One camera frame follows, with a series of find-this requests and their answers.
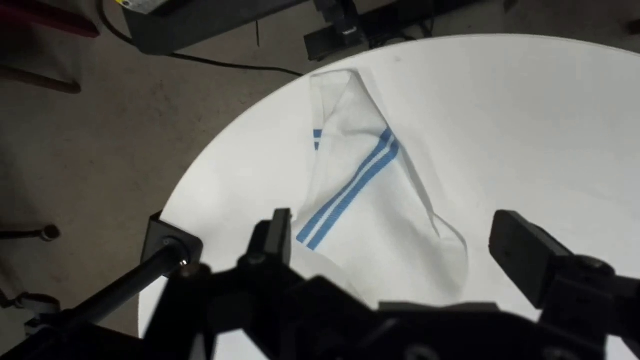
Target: white towel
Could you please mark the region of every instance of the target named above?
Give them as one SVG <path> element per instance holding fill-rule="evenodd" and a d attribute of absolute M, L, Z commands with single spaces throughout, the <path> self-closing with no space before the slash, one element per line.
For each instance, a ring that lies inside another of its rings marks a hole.
<path fill-rule="evenodd" d="M 311 94 L 316 159 L 306 205 L 294 218 L 297 243 L 328 258 L 345 290 L 372 308 L 392 300 L 456 301 L 466 243 L 435 216 L 359 76 L 318 73 Z M 295 253 L 291 266 L 309 268 Z"/>

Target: black machine part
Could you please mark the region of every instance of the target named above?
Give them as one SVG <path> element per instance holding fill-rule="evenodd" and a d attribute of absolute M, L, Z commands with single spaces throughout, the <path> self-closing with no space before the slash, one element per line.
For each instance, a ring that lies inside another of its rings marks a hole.
<path fill-rule="evenodd" d="M 542 308 L 537 322 L 494 304 L 370 310 L 328 279 L 303 279 L 289 270 L 288 210 L 260 221 L 237 266 L 217 274 L 195 262 L 198 249 L 190 253 L 198 247 L 194 235 L 158 218 L 151 226 L 166 231 L 149 231 L 160 235 L 146 240 L 149 256 L 135 270 L 78 308 L 43 317 L 39 331 L 3 357 L 204 360 L 214 355 L 217 334 L 229 329 L 244 329 L 278 360 L 600 360 L 605 334 L 623 338 L 638 353 L 640 282 L 616 276 L 596 258 L 569 253 L 516 211 L 496 211 L 489 252 Z M 93 326 L 161 274 L 170 279 L 141 340 Z"/>

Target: blue stripe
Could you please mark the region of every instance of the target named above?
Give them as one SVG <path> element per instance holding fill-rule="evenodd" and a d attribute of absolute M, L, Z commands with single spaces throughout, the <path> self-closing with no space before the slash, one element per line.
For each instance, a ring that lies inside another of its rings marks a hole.
<path fill-rule="evenodd" d="M 318 221 L 324 218 L 324 214 L 334 205 L 334 202 L 337 202 L 337 197 L 358 180 L 359 172 L 363 172 L 363 167 L 388 146 L 388 142 L 392 140 L 392 129 L 386 127 L 379 134 L 379 140 L 375 143 L 375 147 L 372 150 L 372 154 L 366 156 L 366 159 L 359 164 L 359 167 L 356 170 L 353 177 L 332 197 L 328 199 L 308 221 L 306 226 L 297 231 L 295 240 L 297 242 L 306 242 L 306 238 L 311 233 L 311 229 L 318 226 Z"/>
<path fill-rule="evenodd" d="M 389 150 L 370 167 L 366 173 L 358 180 L 358 183 L 340 199 L 340 203 L 334 207 L 334 211 L 326 218 L 326 221 L 319 226 L 316 235 L 308 242 L 309 249 L 316 249 L 324 235 L 334 227 L 334 223 L 340 219 L 342 211 L 356 199 L 356 195 L 362 191 L 362 187 L 375 177 L 400 151 L 397 140 L 392 142 Z"/>

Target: concrete floor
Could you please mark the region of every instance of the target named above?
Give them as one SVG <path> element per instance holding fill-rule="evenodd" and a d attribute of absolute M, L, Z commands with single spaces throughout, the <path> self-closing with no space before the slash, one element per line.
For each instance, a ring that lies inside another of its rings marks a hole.
<path fill-rule="evenodd" d="M 78 7 L 93 15 L 90 1 Z M 622 23 L 640 18 L 633 0 L 520 0 L 504 14 L 491 0 L 437 18 L 435 35 L 526 31 L 557 33 L 640 50 L 640 35 Z M 217 60 L 278 64 L 308 72 L 301 35 L 322 25 L 301 3 L 254 25 L 187 47 Z M 0 226 L 55 221 L 54 243 L 0 243 L 0 262 L 30 291 L 74 306 L 135 266 L 146 219 L 161 210 L 195 154 L 240 111 L 289 82 L 282 73 L 236 72 L 170 58 L 141 55 L 106 29 L 95 39 L 37 29 L 46 41 L 28 62 L 63 67 L 81 82 L 68 96 L 0 82 Z M 0 353 L 22 340 L 25 311 L 0 310 Z M 103 326 L 135 334 L 135 301 Z"/>

